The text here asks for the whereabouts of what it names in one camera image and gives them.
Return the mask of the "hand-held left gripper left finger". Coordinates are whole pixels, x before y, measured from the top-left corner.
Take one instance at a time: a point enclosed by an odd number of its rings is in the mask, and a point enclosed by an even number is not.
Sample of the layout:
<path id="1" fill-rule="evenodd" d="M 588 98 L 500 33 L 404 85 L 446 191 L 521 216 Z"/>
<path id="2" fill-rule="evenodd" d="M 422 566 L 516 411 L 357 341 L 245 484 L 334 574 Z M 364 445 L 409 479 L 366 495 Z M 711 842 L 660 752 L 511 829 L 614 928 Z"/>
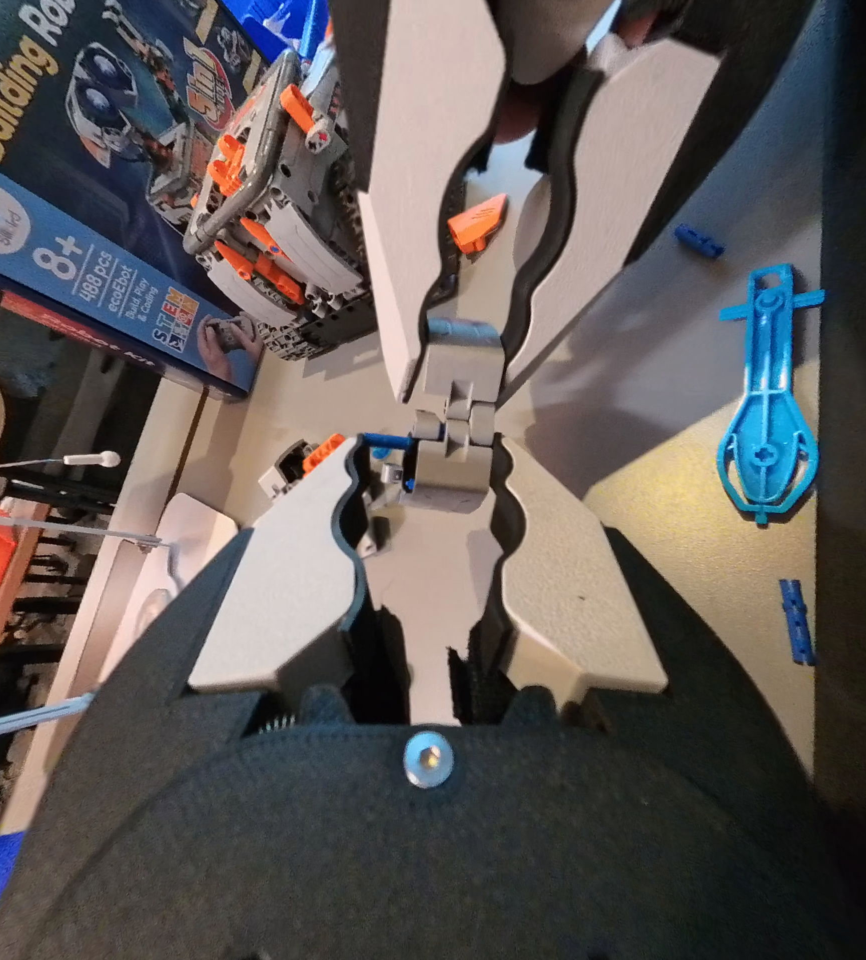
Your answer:
<path id="1" fill-rule="evenodd" d="M 299 699 L 325 684 L 350 699 L 391 697 L 383 618 L 357 551 L 368 481 L 364 441 L 346 438 L 247 529 L 192 690 Z"/>

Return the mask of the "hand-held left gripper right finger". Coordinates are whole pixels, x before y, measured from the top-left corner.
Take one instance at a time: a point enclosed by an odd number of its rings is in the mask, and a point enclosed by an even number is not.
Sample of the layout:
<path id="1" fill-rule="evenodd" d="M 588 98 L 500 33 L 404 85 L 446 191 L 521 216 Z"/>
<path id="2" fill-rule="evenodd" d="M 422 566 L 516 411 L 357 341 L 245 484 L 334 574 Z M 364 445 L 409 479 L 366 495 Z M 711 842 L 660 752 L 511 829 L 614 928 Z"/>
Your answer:
<path id="1" fill-rule="evenodd" d="M 489 531 L 500 555 L 470 630 L 474 699 L 526 687 L 660 693 L 668 678 L 603 524 L 514 441 L 497 436 Z"/>

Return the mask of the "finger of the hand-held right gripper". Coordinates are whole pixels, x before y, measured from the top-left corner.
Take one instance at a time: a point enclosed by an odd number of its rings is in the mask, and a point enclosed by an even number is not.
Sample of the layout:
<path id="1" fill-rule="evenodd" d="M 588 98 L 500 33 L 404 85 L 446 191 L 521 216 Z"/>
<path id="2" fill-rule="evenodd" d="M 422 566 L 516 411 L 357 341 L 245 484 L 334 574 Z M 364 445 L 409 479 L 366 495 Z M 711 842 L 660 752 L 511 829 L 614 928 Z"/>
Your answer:
<path id="1" fill-rule="evenodd" d="M 517 2 L 390 2 L 368 186 L 359 194 L 391 390 L 410 401 L 442 270 L 443 206 L 486 141 Z"/>
<path id="2" fill-rule="evenodd" d="M 517 223 L 502 408 L 624 269 L 717 73 L 745 38 L 604 38 L 570 79 L 548 142 L 547 211 Z"/>

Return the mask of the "grey bracket brick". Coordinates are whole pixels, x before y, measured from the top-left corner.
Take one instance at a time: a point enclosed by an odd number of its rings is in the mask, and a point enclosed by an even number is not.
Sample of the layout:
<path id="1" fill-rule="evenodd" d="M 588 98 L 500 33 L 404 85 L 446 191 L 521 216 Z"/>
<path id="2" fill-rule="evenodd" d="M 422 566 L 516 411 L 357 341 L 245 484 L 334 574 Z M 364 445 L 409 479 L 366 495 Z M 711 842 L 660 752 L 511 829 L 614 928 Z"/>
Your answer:
<path id="1" fill-rule="evenodd" d="M 429 318 L 419 386 L 427 399 L 441 400 L 441 412 L 417 410 L 413 437 L 491 446 L 505 367 L 501 337 L 491 324 Z"/>

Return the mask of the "blue connector pin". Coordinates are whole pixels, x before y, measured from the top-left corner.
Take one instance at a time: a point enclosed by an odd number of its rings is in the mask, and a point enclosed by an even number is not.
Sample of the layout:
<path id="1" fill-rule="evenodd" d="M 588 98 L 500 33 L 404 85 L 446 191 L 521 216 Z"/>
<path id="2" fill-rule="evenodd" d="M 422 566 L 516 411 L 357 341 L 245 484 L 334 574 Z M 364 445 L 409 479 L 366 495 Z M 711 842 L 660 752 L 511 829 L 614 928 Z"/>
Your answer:
<path id="1" fill-rule="evenodd" d="M 725 253 L 725 246 L 717 242 L 713 237 L 701 231 L 697 231 L 687 223 L 679 223 L 675 226 L 674 238 L 685 249 L 689 249 L 699 257 L 717 260 Z"/>
<path id="2" fill-rule="evenodd" d="M 801 584 L 796 579 L 779 579 L 778 586 L 792 661 L 798 666 L 814 667 L 816 655 Z"/>

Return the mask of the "orange wedge brick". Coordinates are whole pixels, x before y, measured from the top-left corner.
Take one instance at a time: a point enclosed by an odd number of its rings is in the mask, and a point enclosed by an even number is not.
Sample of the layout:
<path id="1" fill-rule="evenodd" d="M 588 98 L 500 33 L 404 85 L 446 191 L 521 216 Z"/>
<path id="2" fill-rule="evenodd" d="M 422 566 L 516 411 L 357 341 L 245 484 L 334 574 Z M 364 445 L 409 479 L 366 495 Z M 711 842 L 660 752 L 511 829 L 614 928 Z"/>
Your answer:
<path id="1" fill-rule="evenodd" d="M 472 260 L 482 254 L 502 228 L 508 209 L 508 194 L 497 194 L 447 219 L 457 250 Z"/>

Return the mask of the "small grey orange brick assembly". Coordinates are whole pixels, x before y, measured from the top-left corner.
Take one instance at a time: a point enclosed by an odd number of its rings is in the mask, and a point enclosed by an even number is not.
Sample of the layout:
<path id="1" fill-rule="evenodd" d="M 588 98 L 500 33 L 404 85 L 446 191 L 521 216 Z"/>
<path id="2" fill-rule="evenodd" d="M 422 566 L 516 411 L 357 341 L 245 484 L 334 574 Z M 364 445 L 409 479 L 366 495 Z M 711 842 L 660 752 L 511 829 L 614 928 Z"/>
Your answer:
<path id="1" fill-rule="evenodd" d="M 271 501 L 281 498 L 339 448 L 345 440 L 343 434 L 333 434 L 316 447 L 304 439 L 295 441 L 259 477 L 258 484 L 261 491 Z"/>

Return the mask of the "large grey tracked brick vehicle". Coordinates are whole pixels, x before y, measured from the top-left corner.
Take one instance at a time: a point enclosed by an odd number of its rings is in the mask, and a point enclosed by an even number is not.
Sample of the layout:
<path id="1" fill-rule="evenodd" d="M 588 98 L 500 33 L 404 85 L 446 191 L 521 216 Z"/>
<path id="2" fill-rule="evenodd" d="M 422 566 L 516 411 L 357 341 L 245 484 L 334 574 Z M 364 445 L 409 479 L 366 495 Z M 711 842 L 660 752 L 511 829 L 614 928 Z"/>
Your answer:
<path id="1" fill-rule="evenodd" d="M 273 354 L 328 354 L 377 330 L 334 42 L 284 50 L 212 150 L 184 248 Z"/>

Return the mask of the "light blue paddle piece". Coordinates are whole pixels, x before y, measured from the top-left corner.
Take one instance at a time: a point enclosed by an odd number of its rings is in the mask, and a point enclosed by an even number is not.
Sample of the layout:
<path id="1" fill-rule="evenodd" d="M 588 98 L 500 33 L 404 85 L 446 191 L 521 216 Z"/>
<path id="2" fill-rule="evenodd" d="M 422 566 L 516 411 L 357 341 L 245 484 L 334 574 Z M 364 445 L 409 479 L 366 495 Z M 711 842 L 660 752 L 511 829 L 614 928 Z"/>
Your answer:
<path id="1" fill-rule="evenodd" d="M 820 451 L 794 395 L 794 318 L 820 307 L 822 289 L 798 292 L 789 263 L 749 273 L 743 302 L 720 311 L 743 322 L 744 373 L 738 405 L 716 452 L 720 482 L 739 513 L 764 529 L 807 496 Z"/>

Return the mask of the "blue cardboard box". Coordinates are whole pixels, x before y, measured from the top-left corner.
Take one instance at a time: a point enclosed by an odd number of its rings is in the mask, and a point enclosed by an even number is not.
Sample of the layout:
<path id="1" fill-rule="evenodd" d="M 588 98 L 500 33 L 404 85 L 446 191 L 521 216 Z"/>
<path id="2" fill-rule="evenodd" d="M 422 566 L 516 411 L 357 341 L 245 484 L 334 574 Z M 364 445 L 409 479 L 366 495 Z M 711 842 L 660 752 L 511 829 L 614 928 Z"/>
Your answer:
<path id="1" fill-rule="evenodd" d="M 1 291 L 236 400 L 261 342 L 234 332 L 242 309 L 183 238 L 216 141 L 271 65 L 246 6 L 0 1 Z"/>

